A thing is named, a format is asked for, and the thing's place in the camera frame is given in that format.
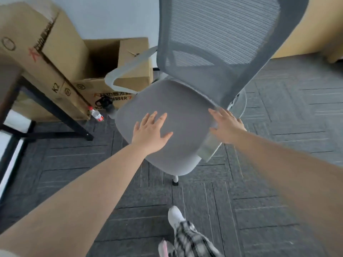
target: cardboard box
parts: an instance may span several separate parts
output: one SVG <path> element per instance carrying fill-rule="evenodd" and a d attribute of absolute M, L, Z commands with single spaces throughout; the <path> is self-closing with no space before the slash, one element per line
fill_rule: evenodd
<path fill-rule="evenodd" d="M 45 9 L 43 13 L 39 13 L 24 2 L 0 6 L 0 61 L 10 59 L 25 69 L 25 77 L 71 117 L 89 119 L 88 105 L 82 98 L 76 97 L 75 90 L 75 95 L 70 96 L 60 92 L 65 77 L 43 52 L 45 50 L 46 54 L 51 56 L 51 53 L 58 50 L 58 45 L 53 47 L 58 42 L 57 36 L 68 39 L 64 29 L 71 23 L 66 19 L 65 13 L 51 1 L 46 0 L 42 5 L 42 9 Z M 72 60 L 82 61 L 83 57 L 69 56 L 65 59 L 65 64 L 73 65 Z M 87 69 L 88 60 L 84 60 L 84 63 L 83 68 Z M 71 77 L 86 76 L 83 75 L 82 70 L 74 69 L 73 72 L 77 72 L 78 75 Z"/>
<path fill-rule="evenodd" d="M 80 94 L 94 107 L 101 109 L 96 101 L 107 95 L 114 99 L 114 106 L 120 108 L 124 103 L 133 98 L 134 94 L 116 92 L 105 84 L 105 75 L 117 67 L 135 58 L 149 48 L 148 38 L 112 39 L 112 40 L 85 40 L 89 49 L 95 74 L 93 78 L 73 81 Z M 153 81 L 151 59 L 141 63 L 131 72 L 115 81 L 115 85 L 141 91 Z"/>

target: chair seat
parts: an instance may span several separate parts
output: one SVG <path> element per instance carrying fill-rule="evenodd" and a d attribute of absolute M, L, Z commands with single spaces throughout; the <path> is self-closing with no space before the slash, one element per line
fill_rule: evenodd
<path fill-rule="evenodd" d="M 132 101 L 120 108 L 116 125 L 127 142 L 132 140 L 136 121 L 146 113 L 158 112 L 157 117 L 167 112 L 168 117 L 161 129 L 161 135 L 173 131 L 166 146 L 146 159 L 170 175 L 186 175 L 199 163 L 197 151 L 208 135 L 208 129 L 215 126 L 208 108 L 215 105 L 183 84 L 163 79 L 137 94 Z"/>

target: desk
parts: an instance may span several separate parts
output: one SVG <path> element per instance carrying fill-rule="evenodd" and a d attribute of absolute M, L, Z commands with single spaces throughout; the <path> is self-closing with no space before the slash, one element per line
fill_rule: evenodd
<path fill-rule="evenodd" d="M 7 114 L 20 91 L 23 91 L 29 98 L 68 125 L 73 132 L 22 133 L 4 125 Z M 93 136 L 90 133 L 47 98 L 44 93 L 27 81 L 22 76 L 22 69 L 14 65 L 0 66 L 0 130 L 12 134 L 0 160 L 0 180 L 2 180 L 18 142 L 22 138 L 28 140 L 52 138 L 84 138 L 89 141 L 93 140 Z"/>

